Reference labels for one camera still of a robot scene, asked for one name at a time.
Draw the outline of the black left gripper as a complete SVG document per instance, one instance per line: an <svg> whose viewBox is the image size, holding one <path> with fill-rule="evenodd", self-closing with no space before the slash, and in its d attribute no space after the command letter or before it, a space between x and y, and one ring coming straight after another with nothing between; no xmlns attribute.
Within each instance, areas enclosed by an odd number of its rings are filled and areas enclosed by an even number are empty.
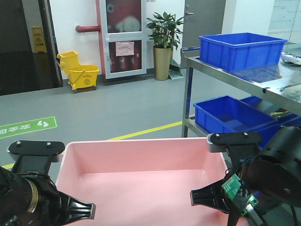
<svg viewBox="0 0 301 226"><path fill-rule="evenodd" d="M95 218L94 203L58 191L48 175L64 150L59 141L18 140L8 147L15 164L0 169L2 226L64 226Z"/></svg>

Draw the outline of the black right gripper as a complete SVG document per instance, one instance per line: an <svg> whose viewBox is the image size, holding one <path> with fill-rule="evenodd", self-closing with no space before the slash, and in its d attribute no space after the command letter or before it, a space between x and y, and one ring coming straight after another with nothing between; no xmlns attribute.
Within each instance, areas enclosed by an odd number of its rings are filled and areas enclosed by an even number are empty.
<svg viewBox="0 0 301 226"><path fill-rule="evenodd" d="M236 174L257 198L254 209L265 214L282 203L301 206L301 129L280 127L272 139L259 147L258 132L211 133L206 137L211 153L227 153L233 168L222 180L191 190L191 205L226 212L222 184Z"/></svg>

